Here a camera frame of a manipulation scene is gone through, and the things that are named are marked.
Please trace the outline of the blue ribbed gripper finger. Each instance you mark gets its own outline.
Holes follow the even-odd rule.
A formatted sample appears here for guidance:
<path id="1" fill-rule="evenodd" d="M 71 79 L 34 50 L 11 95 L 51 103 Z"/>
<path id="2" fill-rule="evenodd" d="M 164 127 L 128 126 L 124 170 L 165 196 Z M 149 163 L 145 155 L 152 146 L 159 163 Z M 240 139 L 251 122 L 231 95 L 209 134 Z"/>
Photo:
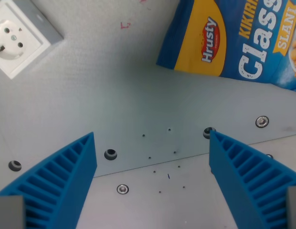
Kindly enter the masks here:
<path id="1" fill-rule="evenodd" d="M 210 131 L 209 165 L 239 229 L 286 229 L 286 193 L 296 172 L 220 132 Z"/>
<path id="2" fill-rule="evenodd" d="M 27 229 L 75 229 L 96 168 L 90 132 L 23 173 L 0 196 L 24 198 Z"/>

